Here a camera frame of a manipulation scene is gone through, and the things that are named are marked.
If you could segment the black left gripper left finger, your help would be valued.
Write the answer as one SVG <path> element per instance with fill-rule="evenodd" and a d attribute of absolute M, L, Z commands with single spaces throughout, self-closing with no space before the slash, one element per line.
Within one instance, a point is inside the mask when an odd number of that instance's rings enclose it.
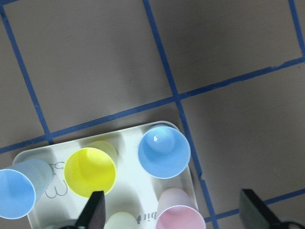
<path fill-rule="evenodd" d="M 103 191 L 94 191 L 76 220 L 57 225 L 58 229 L 103 229 L 106 221 Z"/>

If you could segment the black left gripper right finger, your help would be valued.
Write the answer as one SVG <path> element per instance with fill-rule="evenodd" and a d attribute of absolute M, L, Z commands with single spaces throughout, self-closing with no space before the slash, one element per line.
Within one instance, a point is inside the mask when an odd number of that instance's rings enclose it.
<path fill-rule="evenodd" d="M 303 229 L 296 221 L 280 220 L 251 189 L 239 193 L 239 217 L 246 229 Z"/>

